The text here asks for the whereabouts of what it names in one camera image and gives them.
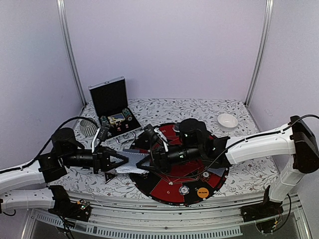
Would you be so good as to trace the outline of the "clear dealer button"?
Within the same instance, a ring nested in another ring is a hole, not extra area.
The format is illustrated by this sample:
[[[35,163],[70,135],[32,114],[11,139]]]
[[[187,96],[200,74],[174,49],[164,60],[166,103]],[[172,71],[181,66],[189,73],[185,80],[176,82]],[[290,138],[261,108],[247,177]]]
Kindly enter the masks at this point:
[[[173,130],[174,130],[175,132],[179,132],[179,125],[175,124],[175,125],[173,126]]]

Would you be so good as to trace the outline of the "red poker chip stack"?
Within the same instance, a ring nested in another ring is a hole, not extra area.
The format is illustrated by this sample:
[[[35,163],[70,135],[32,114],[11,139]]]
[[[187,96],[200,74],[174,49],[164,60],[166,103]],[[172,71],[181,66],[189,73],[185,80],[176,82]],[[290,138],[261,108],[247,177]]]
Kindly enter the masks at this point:
[[[210,173],[205,171],[202,173],[202,180],[207,181],[210,179]]]

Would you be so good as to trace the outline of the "orange big blind button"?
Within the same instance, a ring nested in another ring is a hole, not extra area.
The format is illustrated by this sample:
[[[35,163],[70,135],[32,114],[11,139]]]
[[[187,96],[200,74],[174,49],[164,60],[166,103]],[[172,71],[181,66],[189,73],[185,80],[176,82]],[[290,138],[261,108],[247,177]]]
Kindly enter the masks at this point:
[[[204,199],[209,196],[209,190],[207,188],[201,187],[197,190],[198,197]]]

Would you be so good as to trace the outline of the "single blue playing card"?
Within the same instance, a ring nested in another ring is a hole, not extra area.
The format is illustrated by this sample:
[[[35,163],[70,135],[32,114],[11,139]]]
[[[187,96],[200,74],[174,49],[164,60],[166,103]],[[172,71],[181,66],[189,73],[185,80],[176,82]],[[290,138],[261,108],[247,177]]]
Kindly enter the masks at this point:
[[[216,175],[218,175],[219,177],[222,177],[222,175],[224,174],[226,168],[210,168],[208,171],[211,173],[214,173]]]

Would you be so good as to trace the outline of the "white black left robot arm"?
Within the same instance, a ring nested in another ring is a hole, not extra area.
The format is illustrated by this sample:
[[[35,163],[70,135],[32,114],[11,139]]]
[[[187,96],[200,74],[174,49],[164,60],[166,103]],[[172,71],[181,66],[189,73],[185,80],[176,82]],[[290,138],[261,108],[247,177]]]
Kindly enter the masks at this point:
[[[52,151],[33,160],[0,172],[0,211],[43,208],[61,218],[87,221],[91,207],[84,199],[72,202],[60,185],[42,189],[26,186],[47,184],[67,175],[70,167],[92,169],[95,174],[108,172],[128,163],[129,159],[106,146],[85,149],[75,138],[73,129],[64,127],[51,136]]]

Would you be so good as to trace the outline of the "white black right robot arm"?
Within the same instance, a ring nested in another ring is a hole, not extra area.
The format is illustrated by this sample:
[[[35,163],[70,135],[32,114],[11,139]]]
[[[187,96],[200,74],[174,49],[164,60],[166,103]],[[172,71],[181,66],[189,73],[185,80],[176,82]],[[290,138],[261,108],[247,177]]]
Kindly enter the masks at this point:
[[[279,178],[265,190],[264,202],[258,205],[260,216],[268,217],[304,175],[319,168],[317,140],[303,119],[293,116],[290,122],[273,130],[215,139],[210,137],[204,122],[186,119],[178,125],[180,145],[169,143],[157,127],[149,124],[144,127],[144,132],[150,144],[160,140],[162,145],[156,150],[151,149],[150,155],[137,163],[137,168],[169,173],[174,165],[201,159],[205,165],[199,172],[202,174],[209,168],[227,167],[268,156],[290,155],[292,159]]]

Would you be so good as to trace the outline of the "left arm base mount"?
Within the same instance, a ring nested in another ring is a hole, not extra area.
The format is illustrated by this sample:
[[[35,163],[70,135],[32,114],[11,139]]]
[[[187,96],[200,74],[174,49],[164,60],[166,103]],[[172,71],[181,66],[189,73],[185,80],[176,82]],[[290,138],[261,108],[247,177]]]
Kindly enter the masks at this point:
[[[61,216],[62,218],[74,219],[78,221],[88,222],[92,207],[89,201],[80,199],[72,202],[66,190],[62,186],[49,186],[52,192],[54,205],[48,209],[48,212]]]

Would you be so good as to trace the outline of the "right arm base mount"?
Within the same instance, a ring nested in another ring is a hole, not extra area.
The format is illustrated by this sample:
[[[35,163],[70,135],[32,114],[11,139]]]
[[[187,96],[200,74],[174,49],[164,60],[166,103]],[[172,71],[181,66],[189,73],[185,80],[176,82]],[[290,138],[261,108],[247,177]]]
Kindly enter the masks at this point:
[[[240,211],[244,222],[260,220],[256,223],[257,230],[263,234],[270,234],[276,229],[283,208],[282,202],[275,203],[267,198],[261,203],[243,206]]]

